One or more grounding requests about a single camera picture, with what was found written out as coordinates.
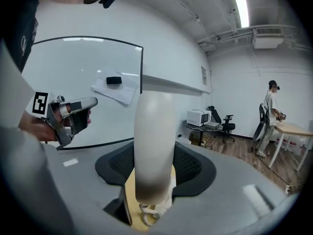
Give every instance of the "ceiling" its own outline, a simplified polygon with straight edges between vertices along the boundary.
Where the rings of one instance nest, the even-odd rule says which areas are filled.
[[[246,45],[251,39],[238,34],[253,34],[252,28],[241,29],[235,0],[137,0],[172,19],[207,53]],[[246,0],[250,25],[288,25],[288,39],[305,40],[301,24],[285,0]]]

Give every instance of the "black eraser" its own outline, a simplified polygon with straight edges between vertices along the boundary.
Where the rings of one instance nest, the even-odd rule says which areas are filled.
[[[122,78],[120,76],[107,77],[107,84],[121,84]]]

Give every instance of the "white sneaker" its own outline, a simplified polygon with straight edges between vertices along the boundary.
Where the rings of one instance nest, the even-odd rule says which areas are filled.
[[[264,154],[264,152],[257,152],[256,153],[257,156],[262,157],[262,158],[266,158],[266,155]]]

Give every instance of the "office chair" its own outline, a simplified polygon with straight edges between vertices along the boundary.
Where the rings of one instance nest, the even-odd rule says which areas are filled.
[[[218,135],[214,135],[214,138],[216,136],[222,136],[223,137],[223,143],[225,143],[225,137],[228,137],[230,139],[233,139],[231,136],[230,136],[230,133],[229,131],[232,131],[236,128],[236,125],[234,123],[229,123],[230,120],[232,120],[232,116],[234,115],[226,115],[226,117],[224,118],[225,120],[225,123],[222,123],[222,120],[219,116],[219,114],[217,113],[217,111],[215,110],[215,107],[214,106],[209,106],[207,108],[207,110],[210,110],[211,113],[212,113],[212,116],[214,117],[215,121],[217,123],[220,123],[222,126],[223,126],[223,130],[221,132],[219,132]]]

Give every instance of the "hand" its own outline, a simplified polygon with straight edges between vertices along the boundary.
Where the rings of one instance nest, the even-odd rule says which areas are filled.
[[[54,114],[59,123],[64,126],[68,126],[69,123],[67,121],[63,121],[59,110],[57,110]],[[91,123],[91,119],[89,119],[90,114],[91,111],[89,110],[87,125]],[[19,128],[33,134],[39,141],[57,141],[54,130],[47,123],[40,118],[32,116],[26,111],[23,113]]]

